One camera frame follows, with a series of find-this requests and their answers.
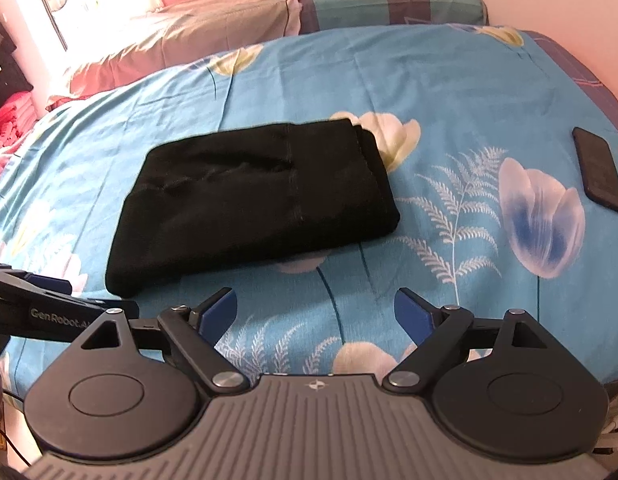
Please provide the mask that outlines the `pink red folded clothes pile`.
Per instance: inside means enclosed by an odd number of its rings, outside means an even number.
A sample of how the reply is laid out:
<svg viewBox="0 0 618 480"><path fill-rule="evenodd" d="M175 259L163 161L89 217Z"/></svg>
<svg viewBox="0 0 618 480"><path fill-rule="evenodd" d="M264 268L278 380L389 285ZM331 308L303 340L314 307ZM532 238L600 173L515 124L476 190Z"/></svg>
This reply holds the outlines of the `pink red folded clothes pile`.
<svg viewBox="0 0 618 480"><path fill-rule="evenodd" d="M38 121L30 92L13 94L0 107L0 148L14 145Z"/></svg>

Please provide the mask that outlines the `blue floral bed sheet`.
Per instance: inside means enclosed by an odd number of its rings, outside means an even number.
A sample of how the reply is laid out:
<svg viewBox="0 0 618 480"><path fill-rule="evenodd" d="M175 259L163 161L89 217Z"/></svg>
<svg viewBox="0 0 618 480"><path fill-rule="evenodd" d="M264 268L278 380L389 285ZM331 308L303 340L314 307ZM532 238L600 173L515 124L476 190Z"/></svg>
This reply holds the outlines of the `blue floral bed sheet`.
<svg viewBox="0 0 618 480"><path fill-rule="evenodd" d="M483 318L530 312L618 379L618 103L537 32L342 28L72 99L0 172L0 263L145 316L221 287L219 350L262 373L384 375L408 287Z"/></svg>

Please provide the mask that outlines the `black knit pants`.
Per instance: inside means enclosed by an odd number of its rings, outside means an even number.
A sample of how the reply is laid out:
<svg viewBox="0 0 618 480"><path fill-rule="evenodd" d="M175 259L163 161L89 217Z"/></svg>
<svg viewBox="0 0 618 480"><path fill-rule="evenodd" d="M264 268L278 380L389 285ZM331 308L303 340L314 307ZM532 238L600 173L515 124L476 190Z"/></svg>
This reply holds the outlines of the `black knit pants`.
<svg viewBox="0 0 618 480"><path fill-rule="evenodd" d="M393 233L373 134L348 119L270 124L152 148L123 202L108 292L284 261Z"/></svg>

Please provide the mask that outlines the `striped teal far bed sheet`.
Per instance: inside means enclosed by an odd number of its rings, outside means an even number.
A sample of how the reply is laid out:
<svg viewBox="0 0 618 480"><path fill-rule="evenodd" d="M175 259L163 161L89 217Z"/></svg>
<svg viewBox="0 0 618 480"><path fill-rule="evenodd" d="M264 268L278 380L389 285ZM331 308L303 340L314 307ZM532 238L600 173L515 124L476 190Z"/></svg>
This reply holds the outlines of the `striped teal far bed sheet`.
<svg viewBox="0 0 618 480"><path fill-rule="evenodd" d="M483 0L299 0L303 35L334 28L457 23L486 25Z"/></svg>

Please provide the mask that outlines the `beige quilt on far bed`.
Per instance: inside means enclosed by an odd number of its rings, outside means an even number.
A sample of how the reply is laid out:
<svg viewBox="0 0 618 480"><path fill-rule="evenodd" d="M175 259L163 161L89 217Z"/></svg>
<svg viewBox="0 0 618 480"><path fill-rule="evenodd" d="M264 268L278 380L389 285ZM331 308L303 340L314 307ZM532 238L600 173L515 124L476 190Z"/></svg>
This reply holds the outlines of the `beige quilt on far bed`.
<svg viewBox="0 0 618 480"><path fill-rule="evenodd" d="M297 36L302 8L300 0L187 0L108 25L70 55L45 108L50 112L171 66Z"/></svg>

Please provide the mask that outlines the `hanging clothes on rack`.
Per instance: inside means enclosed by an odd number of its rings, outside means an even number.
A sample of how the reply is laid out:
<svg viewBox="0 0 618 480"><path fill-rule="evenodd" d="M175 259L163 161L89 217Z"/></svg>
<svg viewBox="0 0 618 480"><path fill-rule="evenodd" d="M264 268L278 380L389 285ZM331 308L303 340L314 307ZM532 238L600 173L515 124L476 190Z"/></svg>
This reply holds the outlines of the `hanging clothes on rack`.
<svg viewBox="0 0 618 480"><path fill-rule="evenodd" d="M14 58L16 49L14 40L0 21L0 108L13 94L33 90Z"/></svg>

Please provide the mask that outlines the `black smartphone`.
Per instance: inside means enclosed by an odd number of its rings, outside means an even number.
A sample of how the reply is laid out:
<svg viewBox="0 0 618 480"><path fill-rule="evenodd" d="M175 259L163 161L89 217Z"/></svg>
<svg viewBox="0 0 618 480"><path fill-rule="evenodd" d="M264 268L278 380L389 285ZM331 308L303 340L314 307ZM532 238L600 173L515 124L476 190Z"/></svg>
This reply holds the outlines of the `black smartphone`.
<svg viewBox="0 0 618 480"><path fill-rule="evenodd" d="M618 212L618 173L609 143L579 127L572 130L572 137L585 194L596 204Z"/></svg>

